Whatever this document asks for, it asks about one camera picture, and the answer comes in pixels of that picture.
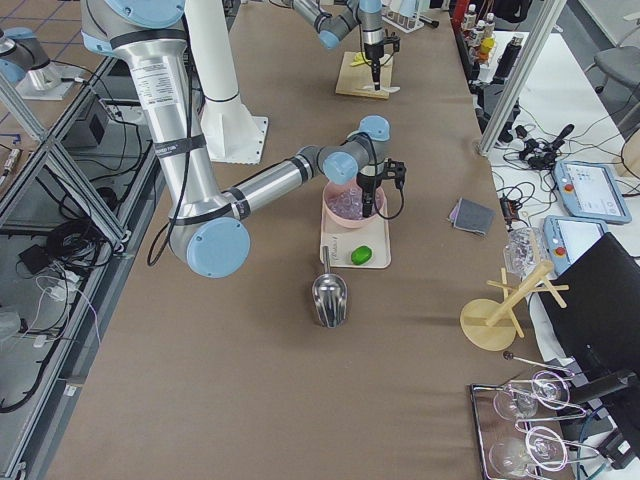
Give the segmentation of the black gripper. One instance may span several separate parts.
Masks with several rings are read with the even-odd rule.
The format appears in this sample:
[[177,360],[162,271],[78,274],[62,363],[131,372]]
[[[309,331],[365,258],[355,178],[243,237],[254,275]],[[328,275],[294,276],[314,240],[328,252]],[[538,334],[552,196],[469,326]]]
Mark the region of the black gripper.
[[383,181],[393,180],[397,190],[404,189],[406,176],[406,166],[402,161],[395,161],[391,158],[377,164],[374,173],[359,172],[356,176],[356,183],[363,191],[363,215],[371,216],[375,210],[375,191]]
[[375,91],[380,90],[380,59],[384,55],[386,45],[391,45],[394,52],[400,49],[400,37],[387,30],[364,30],[362,33],[363,53],[367,64],[371,64],[372,86]]

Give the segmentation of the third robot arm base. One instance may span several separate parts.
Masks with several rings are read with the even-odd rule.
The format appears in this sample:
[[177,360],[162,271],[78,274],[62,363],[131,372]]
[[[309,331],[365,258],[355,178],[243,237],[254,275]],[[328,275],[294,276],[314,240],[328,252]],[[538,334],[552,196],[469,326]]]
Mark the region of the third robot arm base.
[[1,73],[26,100],[63,100],[72,87],[32,30],[1,31]]

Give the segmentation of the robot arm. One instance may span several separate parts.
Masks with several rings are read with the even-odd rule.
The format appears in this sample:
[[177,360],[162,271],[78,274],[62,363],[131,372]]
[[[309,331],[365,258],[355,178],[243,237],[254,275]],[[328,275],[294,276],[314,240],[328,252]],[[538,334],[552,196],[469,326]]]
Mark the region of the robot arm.
[[241,100],[222,3],[85,1],[81,16],[86,48],[129,68],[173,200],[168,245],[195,273],[238,270],[250,250],[244,219],[318,174],[367,194],[379,186],[390,126],[370,115],[342,144],[305,147],[221,190],[214,163],[257,161],[267,125]]
[[372,84],[368,90],[395,92],[396,88],[381,86],[382,58],[385,46],[391,44],[393,53],[400,50],[400,38],[383,29],[382,2],[380,0],[347,1],[336,16],[325,11],[318,1],[292,0],[283,4],[302,16],[318,34],[326,49],[334,49],[354,29],[360,29],[361,52],[369,65]]

